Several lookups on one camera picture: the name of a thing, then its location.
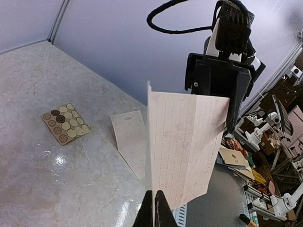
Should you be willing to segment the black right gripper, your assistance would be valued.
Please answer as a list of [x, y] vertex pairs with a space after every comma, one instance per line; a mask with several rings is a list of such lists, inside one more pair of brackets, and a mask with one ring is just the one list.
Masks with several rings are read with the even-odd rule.
[[185, 90], [195, 95], [230, 98], [226, 128], [233, 132], [239, 109], [251, 84], [251, 67], [232, 60], [190, 53], [185, 72]]

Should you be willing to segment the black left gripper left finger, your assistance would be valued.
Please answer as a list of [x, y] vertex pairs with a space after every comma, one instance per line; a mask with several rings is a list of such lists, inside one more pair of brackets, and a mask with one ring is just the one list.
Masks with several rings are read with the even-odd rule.
[[141, 207], [137, 213], [133, 227], [152, 227], [153, 226], [153, 195], [152, 191], [146, 191]]

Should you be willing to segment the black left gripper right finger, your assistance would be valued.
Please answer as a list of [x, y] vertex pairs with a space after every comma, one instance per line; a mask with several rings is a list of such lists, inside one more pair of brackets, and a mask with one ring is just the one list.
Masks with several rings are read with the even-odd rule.
[[173, 213], [166, 200], [164, 192], [159, 190], [155, 196], [155, 226], [177, 227]]

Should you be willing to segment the cream letter paper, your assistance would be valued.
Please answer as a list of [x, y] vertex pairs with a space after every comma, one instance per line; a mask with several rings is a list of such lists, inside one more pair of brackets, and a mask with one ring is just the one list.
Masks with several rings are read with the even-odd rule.
[[174, 210], [207, 193], [230, 100], [147, 90], [145, 188]]

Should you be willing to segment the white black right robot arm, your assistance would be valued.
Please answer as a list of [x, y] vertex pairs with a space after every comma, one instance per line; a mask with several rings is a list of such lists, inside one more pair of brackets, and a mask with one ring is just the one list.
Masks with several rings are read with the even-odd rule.
[[265, 69], [254, 54], [250, 33], [247, 20], [220, 16], [205, 42], [204, 53], [190, 53], [187, 59], [185, 90], [195, 95], [229, 98], [228, 132], [235, 130], [241, 103]]

